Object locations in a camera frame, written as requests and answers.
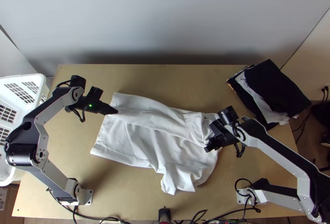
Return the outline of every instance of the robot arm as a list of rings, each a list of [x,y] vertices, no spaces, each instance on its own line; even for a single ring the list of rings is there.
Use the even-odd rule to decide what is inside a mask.
[[[206,151],[241,142],[242,147],[260,149],[297,178],[297,189],[271,185],[267,179],[259,179],[249,187],[238,189],[238,203],[245,204],[248,198],[251,205],[254,202],[272,202],[304,212],[314,222],[330,222],[330,177],[321,173],[304,157],[269,136],[256,120],[244,117],[243,122],[239,123],[231,106],[219,112],[219,116],[220,119],[210,125],[213,131],[216,131],[216,136],[210,139]]]
[[[90,205],[93,191],[81,189],[76,179],[67,178],[48,159],[49,137],[44,125],[62,108],[77,115],[77,109],[82,110],[83,118],[79,116],[82,122],[84,111],[106,115],[117,110],[99,100],[103,91],[98,88],[92,87],[84,97],[86,80],[80,76],[73,75],[63,84],[68,87],[56,87],[52,97],[28,113],[22,124],[9,134],[5,144],[6,162],[37,177],[62,205]]]

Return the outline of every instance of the cardboard box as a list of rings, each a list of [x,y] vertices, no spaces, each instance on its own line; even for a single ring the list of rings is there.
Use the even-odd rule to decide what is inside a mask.
[[[0,223],[24,224],[23,217],[12,217],[14,203],[17,196],[18,185],[11,184],[0,187]]]

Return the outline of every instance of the white shirt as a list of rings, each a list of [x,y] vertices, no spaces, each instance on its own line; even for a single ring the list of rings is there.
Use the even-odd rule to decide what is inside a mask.
[[[218,151],[204,147],[214,136],[215,113],[175,108],[145,97],[114,93],[118,114],[104,117],[91,154],[164,174],[161,189],[171,195],[194,192],[211,175]]]

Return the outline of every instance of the wooden table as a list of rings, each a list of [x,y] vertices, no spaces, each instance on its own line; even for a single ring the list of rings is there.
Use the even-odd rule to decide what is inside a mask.
[[[121,92],[152,98],[170,107],[206,113],[232,105],[238,116],[253,117],[226,84],[226,79],[241,68],[242,65],[61,65],[52,90],[57,83],[77,74],[86,78],[86,92],[91,86],[104,90],[101,100],[107,103],[113,92]],[[195,193],[165,194],[160,188],[162,175],[153,169],[130,167],[90,154],[103,118],[101,114],[87,113],[86,122],[81,123],[75,115],[62,110],[46,124],[50,160],[67,177],[75,177],[82,187],[94,190],[92,205],[79,207],[82,214],[155,220],[158,209],[166,206],[172,209],[173,219],[191,219],[201,209],[209,210],[205,218],[210,219],[243,208],[236,202],[234,183],[238,178],[254,182],[264,177],[271,184],[294,188],[297,185],[294,176],[258,149],[247,148],[242,158],[236,158],[234,146],[228,146],[220,151],[214,172]],[[269,134],[297,151],[289,125],[277,126]],[[72,218],[46,188],[25,173],[13,215]],[[246,218],[301,215],[273,204],[259,207],[260,214],[250,210]],[[241,216],[242,212],[230,215],[232,218]]]

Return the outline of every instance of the white wall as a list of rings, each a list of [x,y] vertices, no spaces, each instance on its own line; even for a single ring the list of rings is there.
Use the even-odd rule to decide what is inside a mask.
[[[322,100],[330,87],[330,10],[282,69],[311,100]]]
[[[248,64],[270,57],[280,66],[329,6],[330,0],[0,0],[0,24],[47,75],[58,63],[100,62],[99,53],[110,63],[121,62],[111,54],[171,52],[216,56],[149,62]]]
[[[36,73],[36,71],[0,30],[0,77],[29,73]]]

